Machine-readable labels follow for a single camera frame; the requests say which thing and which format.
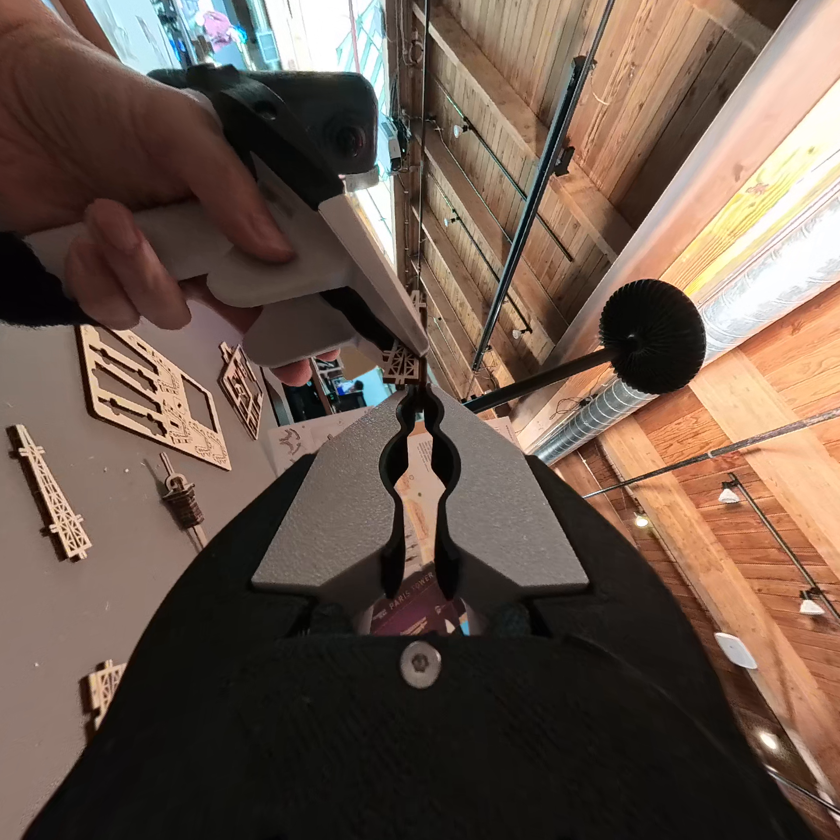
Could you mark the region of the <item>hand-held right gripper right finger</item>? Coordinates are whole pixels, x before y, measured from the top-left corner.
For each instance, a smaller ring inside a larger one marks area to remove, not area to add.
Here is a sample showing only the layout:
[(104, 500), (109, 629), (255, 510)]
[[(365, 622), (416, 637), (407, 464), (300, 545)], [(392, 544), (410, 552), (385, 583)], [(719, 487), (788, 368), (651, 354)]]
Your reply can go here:
[(453, 397), (425, 387), (437, 502), (434, 567), (477, 636), (498, 608), (590, 583), (520, 448)]

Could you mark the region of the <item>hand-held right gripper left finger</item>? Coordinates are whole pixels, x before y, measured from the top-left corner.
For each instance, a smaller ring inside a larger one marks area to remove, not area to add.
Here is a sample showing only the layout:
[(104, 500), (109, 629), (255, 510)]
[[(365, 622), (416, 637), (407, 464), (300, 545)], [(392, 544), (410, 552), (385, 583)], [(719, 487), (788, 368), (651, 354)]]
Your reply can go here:
[(369, 634), (376, 603), (398, 592), (415, 388), (397, 392), (320, 447), (254, 573), (256, 592), (336, 605)]

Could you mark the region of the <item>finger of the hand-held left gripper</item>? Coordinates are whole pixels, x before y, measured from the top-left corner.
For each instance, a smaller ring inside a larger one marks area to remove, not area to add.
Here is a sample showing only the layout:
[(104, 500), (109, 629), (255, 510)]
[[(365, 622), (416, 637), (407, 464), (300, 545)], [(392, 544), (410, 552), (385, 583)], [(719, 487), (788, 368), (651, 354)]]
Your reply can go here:
[(363, 298), (372, 316), (393, 338), (423, 358), (429, 341), (408, 292), (385, 256), (378, 239), (355, 212), (348, 194), (322, 202), (320, 216), (351, 257), (355, 270), (347, 284)]
[(357, 291), (339, 287), (264, 306), (243, 346), (252, 362), (279, 368), (345, 346), (376, 361), (395, 341)]

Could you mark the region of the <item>wooden lattice tower section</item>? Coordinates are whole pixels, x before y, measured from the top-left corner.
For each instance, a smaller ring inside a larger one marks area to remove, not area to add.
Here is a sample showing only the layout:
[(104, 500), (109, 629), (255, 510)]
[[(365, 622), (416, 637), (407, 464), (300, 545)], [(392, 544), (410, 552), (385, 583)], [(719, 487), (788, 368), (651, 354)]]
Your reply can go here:
[(394, 387), (417, 385), (422, 380), (423, 358), (409, 350), (401, 341), (383, 352), (381, 371), (384, 384)]

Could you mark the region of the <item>person's left hand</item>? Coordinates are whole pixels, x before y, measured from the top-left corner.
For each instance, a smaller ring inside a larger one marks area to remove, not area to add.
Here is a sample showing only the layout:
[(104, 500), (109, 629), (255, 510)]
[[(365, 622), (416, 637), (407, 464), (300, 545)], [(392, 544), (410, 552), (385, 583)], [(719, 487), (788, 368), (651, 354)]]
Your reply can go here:
[(1, 50), (2, 324), (179, 330), (195, 300), (246, 333), (260, 309), (175, 280), (132, 215), (196, 199), (239, 249), (293, 258), (215, 119), (42, 2), (1, 3)]

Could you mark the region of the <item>small laser-cut wooden sheet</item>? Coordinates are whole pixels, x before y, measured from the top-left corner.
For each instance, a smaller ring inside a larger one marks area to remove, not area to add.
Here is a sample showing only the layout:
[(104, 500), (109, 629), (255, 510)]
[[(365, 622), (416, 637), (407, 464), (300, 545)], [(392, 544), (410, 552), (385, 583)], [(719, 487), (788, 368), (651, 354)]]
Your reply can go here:
[(218, 383), (239, 422), (257, 441), (264, 402), (258, 377), (241, 344), (231, 346), (221, 342), (218, 347), (223, 359)]

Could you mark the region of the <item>paper instruction sheet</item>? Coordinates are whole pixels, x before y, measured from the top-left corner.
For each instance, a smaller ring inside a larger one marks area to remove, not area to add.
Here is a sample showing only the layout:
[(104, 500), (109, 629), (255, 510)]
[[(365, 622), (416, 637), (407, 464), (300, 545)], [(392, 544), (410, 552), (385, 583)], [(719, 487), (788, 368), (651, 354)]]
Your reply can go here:
[[(322, 445), (370, 410), (370, 407), (357, 408), (269, 432), (269, 459), (276, 473), (280, 476), (300, 457), (315, 454)], [(443, 493), (443, 484), (431, 468), (432, 437), (422, 420), (416, 421), (407, 450), (408, 468), (395, 483), (404, 509), (405, 577), (427, 567), (434, 560), (434, 521), (438, 500)]]

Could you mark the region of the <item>purple puzzle box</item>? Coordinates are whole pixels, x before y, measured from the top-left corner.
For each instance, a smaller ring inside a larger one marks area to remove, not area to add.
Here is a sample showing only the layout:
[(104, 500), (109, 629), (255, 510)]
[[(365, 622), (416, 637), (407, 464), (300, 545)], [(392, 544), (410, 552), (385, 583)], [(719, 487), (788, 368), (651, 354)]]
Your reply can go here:
[(467, 607), (460, 598), (447, 599), (429, 563), (407, 576), (393, 598), (381, 598), (373, 605), (370, 634), (468, 636)]

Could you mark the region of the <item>small dark wooden assembly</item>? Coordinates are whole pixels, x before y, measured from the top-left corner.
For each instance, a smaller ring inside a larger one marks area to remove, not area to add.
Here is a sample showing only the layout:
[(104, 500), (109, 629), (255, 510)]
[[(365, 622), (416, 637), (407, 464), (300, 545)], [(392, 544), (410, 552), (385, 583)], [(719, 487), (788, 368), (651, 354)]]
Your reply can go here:
[(174, 469), (169, 456), (160, 452), (165, 470), (163, 503), (169, 508), (179, 528), (192, 538), (199, 550), (207, 546), (203, 524), (205, 517), (196, 500), (195, 484)]

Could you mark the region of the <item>large laser-cut wooden sheet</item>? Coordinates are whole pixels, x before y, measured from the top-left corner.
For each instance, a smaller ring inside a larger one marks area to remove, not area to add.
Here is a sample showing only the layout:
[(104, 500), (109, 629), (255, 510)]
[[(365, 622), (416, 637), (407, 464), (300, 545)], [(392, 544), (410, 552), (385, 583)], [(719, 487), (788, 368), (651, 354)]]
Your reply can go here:
[(94, 417), (226, 472), (232, 462), (214, 397), (136, 333), (77, 328)]

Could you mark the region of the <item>black pleated disc on pole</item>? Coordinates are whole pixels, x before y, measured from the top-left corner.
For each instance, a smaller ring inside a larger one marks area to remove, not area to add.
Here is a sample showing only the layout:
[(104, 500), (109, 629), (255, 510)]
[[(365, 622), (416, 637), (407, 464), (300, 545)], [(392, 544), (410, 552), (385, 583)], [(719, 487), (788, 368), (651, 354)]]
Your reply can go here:
[(478, 414), (606, 363), (626, 386), (663, 395), (686, 386), (706, 358), (707, 335), (698, 309), (683, 291), (662, 280), (636, 280), (618, 288), (602, 310), (599, 331), (599, 350), (475, 397), (465, 408)]

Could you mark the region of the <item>white ceiling sensor box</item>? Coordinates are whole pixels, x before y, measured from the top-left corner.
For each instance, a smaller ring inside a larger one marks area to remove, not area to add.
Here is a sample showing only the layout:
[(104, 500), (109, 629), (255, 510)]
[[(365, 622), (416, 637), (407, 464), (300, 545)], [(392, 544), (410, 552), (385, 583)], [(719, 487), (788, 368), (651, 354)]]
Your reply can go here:
[(740, 637), (724, 632), (713, 634), (726, 659), (741, 669), (758, 670), (759, 664)]

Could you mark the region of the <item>tapered wooden lattice strip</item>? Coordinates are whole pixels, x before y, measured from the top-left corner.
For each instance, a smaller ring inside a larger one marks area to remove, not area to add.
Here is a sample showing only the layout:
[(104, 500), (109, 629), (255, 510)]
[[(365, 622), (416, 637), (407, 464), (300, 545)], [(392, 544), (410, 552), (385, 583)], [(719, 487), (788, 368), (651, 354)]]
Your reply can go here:
[(41, 532), (61, 560), (78, 562), (92, 548), (81, 514), (75, 512), (46, 459), (46, 450), (21, 423), (5, 428), (11, 456), (22, 466), (43, 521)]

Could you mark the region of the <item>wooden lattice platform piece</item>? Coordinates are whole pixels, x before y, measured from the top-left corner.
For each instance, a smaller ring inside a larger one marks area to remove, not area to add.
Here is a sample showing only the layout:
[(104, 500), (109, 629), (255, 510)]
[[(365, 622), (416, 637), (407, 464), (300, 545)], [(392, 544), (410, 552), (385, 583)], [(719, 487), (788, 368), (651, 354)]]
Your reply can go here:
[(98, 663), (80, 682), (82, 709), (90, 733), (99, 730), (126, 669), (126, 663), (107, 658)]

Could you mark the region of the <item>black ceiling track rail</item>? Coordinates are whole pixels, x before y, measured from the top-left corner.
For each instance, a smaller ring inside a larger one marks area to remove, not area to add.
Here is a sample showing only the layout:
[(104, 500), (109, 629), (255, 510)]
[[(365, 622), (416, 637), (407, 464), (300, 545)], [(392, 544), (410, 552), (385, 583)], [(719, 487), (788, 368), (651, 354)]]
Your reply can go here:
[(490, 304), (489, 313), (471, 365), (472, 371), (478, 371), (480, 363), (484, 360), (484, 355), (487, 352), (491, 334), (497, 325), (502, 305), (508, 297), (508, 290), (512, 284), (513, 277), (522, 261), (522, 254), (529, 239), (532, 225), (534, 220), (539, 216), (539, 207), (549, 185), (550, 177), (556, 174), (555, 171), (559, 163), (565, 161), (568, 164), (571, 162), (571, 155), (562, 147), (562, 141), (571, 125), (574, 110), (580, 100), (585, 80), (592, 70), (594, 60), (594, 53), (592, 51), (586, 56), (577, 56), (573, 59), (569, 85), (559, 107), (554, 113), (549, 128), (548, 139), (543, 146), (542, 154), (539, 158), (538, 169), (534, 176), (530, 192), (526, 195), (518, 227), (511, 242), (507, 259), (503, 265), (497, 290)]

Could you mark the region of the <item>silver ventilation duct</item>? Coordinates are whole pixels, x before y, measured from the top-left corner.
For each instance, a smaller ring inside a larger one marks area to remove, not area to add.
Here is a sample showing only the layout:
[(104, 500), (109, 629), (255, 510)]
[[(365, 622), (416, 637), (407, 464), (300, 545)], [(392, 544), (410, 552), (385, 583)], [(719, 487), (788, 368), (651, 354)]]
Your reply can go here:
[[(838, 278), (839, 195), (835, 187), (700, 306), (707, 341), (703, 364), (739, 347), (837, 283)], [(615, 378), (547, 433), (530, 453), (550, 465), (656, 396), (677, 391), (689, 381), (685, 378), (678, 385), (654, 391), (651, 385), (637, 388)]]

